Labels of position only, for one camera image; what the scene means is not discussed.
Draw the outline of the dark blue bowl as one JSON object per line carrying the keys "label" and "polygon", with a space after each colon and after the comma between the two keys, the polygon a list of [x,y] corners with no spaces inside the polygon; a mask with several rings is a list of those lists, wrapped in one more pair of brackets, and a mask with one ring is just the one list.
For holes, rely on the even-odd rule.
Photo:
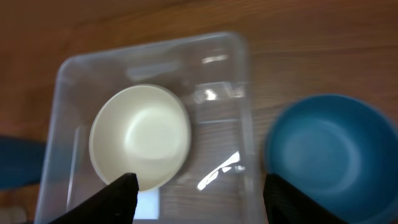
{"label": "dark blue bowl", "polygon": [[266,169],[348,223],[397,219],[397,128],[344,95],[293,103],[265,140]]}

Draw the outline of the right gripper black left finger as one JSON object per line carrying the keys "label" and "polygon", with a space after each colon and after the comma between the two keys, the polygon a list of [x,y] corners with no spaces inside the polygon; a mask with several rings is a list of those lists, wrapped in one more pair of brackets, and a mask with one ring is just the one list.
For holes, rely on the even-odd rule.
{"label": "right gripper black left finger", "polygon": [[134,173],[126,173],[51,224],[132,224],[139,184]]}

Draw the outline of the cream bowl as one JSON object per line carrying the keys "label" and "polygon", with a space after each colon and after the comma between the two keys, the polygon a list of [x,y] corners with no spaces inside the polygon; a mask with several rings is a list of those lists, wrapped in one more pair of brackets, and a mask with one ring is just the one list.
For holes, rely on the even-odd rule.
{"label": "cream bowl", "polygon": [[177,174],[191,142],[189,115],[179,98],[158,85],[136,85],[115,94],[99,110],[91,126],[89,153],[105,184],[134,173],[144,192]]}

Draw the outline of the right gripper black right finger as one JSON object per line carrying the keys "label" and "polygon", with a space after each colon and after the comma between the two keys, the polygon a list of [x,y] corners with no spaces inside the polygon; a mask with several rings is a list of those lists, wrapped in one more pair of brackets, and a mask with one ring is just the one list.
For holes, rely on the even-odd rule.
{"label": "right gripper black right finger", "polygon": [[267,174],[264,205],[269,224],[346,224],[277,174]]}

